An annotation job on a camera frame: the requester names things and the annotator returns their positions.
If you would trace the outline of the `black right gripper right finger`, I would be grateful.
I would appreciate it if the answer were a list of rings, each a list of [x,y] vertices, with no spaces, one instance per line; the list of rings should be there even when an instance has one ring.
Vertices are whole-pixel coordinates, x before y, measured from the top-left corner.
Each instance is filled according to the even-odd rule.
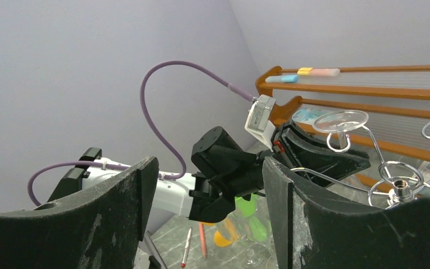
[[[279,268],[430,268],[430,197],[383,210],[272,157],[262,174]]]

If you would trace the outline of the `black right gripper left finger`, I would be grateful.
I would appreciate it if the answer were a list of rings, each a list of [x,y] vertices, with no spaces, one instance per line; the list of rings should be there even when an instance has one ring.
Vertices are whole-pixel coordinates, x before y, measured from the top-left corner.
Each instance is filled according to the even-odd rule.
[[[158,172],[147,157],[34,210],[0,213],[0,268],[133,268]]]

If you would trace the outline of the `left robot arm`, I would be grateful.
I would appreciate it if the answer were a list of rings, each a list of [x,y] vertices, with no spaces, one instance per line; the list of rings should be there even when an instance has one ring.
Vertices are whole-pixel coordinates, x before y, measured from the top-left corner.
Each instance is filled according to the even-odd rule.
[[[192,149],[198,171],[182,176],[160,172],[152,207],[190,220],[219,222],[235,210],[238,199],[261,195],[266,157],[301,168],[301,178],[323,188],[370,167],[367,153],[334,152],[292,121],[276,127],[271,141],[271,149],[249,153],[222,127],[210,129]]]

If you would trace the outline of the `clear wide wine glass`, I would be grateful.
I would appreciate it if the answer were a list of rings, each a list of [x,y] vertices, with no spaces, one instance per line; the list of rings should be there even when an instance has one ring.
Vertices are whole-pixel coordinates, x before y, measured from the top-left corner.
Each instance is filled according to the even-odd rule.
[[[268,239],[264,244],[256,243],[248,239],[245,232],[240,228],[236,218],[231,218],[235,222],[235,227],[241,235],[241,239],[234,242],[233,245],[225,247],[229,249],[233,256],[241,258],[239,262],[241,268],[277,268],[274,264],[274,255],[270,250],[272,235],[268,228]]]

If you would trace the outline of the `clear stemmed wine glass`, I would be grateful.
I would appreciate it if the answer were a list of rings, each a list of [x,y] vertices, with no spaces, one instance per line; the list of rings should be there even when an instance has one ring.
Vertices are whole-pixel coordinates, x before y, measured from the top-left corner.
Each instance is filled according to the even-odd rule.
[[[340,110],[324,114],[314,120],[314,130],[327,133],[326,144],[334,152],[346,152],[351,147],[348,132],[363,127],[369,120],[369,115],[361,110]],[[340,148],[331,145],[332,135],[338,135]]]

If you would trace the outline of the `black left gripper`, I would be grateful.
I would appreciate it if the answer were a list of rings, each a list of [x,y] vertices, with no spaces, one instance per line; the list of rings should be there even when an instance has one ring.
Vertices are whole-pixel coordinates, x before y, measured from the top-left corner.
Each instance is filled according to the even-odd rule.
[[[326,141],[310,135],[292,120],[281,128],[256,129],[255,138],[268,148],[256,154],[260,165],[273,157],[288,168],[308,168],[330,177],[348,177],[371,167],[366,152],[334,152]]]

